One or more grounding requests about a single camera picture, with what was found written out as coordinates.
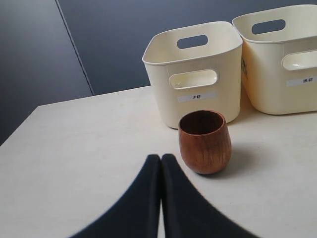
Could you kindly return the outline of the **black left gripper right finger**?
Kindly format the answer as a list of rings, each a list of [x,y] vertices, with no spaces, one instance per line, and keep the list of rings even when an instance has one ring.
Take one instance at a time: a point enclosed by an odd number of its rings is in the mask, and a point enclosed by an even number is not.
[[[177,159],[165,154],[162,209],[167,238],[246,238],[248,231],[217,211],[189,181]]]

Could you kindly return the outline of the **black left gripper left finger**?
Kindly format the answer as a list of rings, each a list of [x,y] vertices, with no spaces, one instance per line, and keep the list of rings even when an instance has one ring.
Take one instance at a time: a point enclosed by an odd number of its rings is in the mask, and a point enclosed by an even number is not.
[[[160,157],[150,154],[125,193],[73,238],[156,238],[160,215]]]

